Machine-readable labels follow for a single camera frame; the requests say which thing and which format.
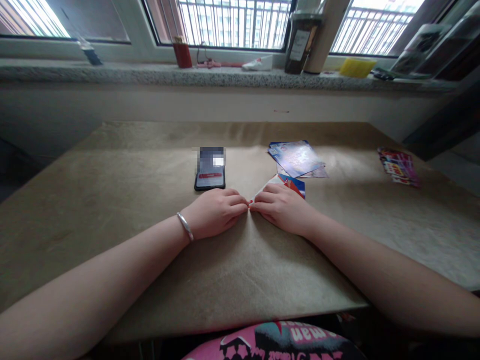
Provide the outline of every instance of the plastic bag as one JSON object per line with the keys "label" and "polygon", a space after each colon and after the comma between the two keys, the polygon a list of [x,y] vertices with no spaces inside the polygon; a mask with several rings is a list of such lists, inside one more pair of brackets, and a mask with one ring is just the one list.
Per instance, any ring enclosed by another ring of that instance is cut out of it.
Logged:
{"label": "plastic bag", "polygon": [[241,68],[247,71],[270,71],[272,70],[274,57],[272,55],[259,57],[253,61],[243,64]]}

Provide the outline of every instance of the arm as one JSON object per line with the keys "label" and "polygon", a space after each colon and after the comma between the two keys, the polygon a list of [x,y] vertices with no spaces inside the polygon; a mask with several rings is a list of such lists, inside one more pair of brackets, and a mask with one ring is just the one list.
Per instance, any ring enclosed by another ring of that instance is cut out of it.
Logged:
{"label": "arm", "polygon": [[407,256],[322,215],[283,185],[269,184],[250,211],[303,236],[398,324],[480,336],[480,299]]}
{"label": "arm", "polygon": [[[198,240],[232,227],[247,210],[236,190],[214,189],[181,214]],[[0,314],[0,359],[76,359],[85,354],[189,241],[172,216],[32,292]]]}

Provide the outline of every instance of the finger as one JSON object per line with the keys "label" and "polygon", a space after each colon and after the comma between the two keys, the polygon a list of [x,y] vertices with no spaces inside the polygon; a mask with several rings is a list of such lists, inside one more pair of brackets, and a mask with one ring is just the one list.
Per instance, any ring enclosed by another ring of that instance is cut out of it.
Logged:
{"label": "finger", "polygon": [[234,217],[245,213],[249,209],[247,204],[240,203],[233,206],[230,206],[230,214]]}
{"label": "finger", "polygon": [[232,188],[227,188],[225,190],[221,191],[224,196],[230,196],[230,195],[240,195],[239,192],[235,189]]}
{"label": "finger", "polygon": [[255,202],[260,203],[274,203],[275,202],[275,194],[271,192],[259,192],[257,196],[255,196]]}
{"label": "finger", "polygon": [[271,214],[274,210],[274,205],[268,202],[254,202],[250,205],[250,211],[259,212],[262,214]]}
{"label": "finger", "polygon": [[227,196],[226,201],[231,206],[236,205],[236,204],[245,204],[245,205],[249,204],[247,199],[245,199],[242,195]]}
{"label": "finger", "polygon": [[267,193],[278,194],[278,193],[280,193],[280,192],[283,190],[284,187],[285,187],[285,185],[268,183],[268,184],[263,188],[263,191],[264,191],[264,192],[267,192]]}

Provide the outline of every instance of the window glass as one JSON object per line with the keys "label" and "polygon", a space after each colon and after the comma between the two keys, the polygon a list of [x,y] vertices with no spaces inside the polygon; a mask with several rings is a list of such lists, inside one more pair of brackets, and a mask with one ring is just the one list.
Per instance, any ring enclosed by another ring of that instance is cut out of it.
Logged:
{"label": "window glass", "polygon": [[424,0],[353,0],[332,53],[388,55]]}
{"label": "window glass", "polygon": [[144,0],[162,44],[282,49],[292,0]]}
{"label": "window glass", "polygon": [[129,41],[111,0],[2,0],[0,34]]}

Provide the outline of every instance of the jar label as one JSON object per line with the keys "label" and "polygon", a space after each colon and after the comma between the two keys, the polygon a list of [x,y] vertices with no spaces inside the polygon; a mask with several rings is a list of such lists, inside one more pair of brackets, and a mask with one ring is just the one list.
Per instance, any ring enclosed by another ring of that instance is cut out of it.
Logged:
{"label": "jar label", "polygon": [[293,46],[291,47],[290,60],[301,61],[305,47],[309,42],[310,31],[297,30]]}

